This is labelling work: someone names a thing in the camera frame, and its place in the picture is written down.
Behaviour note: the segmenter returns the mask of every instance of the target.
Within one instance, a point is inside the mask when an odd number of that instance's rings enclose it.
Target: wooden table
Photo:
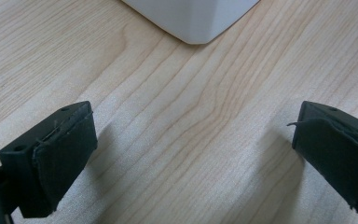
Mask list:
[[[0,148],[86,100],[98,149],[16,223],[358,223],[285,126],[305,100],[358,118],[358,0],[261,0],[205,46],[118,0],[0,1]]]

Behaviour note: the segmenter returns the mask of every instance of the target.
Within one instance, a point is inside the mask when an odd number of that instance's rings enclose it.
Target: white container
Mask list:
[[[258,0],[123,0],[188,44],[213,40]]]

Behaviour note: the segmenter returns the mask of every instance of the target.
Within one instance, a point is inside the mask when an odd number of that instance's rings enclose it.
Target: white object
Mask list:
[[[189,44],[213,40],[258,0],[123,0],[157,26]]]

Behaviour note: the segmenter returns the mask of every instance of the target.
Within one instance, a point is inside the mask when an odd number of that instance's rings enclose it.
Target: white box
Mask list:
[[[213,40],[258,0],[123,0],[188,44]]]

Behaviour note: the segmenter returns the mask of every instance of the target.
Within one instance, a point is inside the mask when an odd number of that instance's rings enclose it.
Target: wood grain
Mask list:
[[[285,126],[304,100],[358,118],[358,1],[261,0],[204,46],[118,0],[0,1],[0,148],[84,100],[98,149],[16,223],[358,223]]]

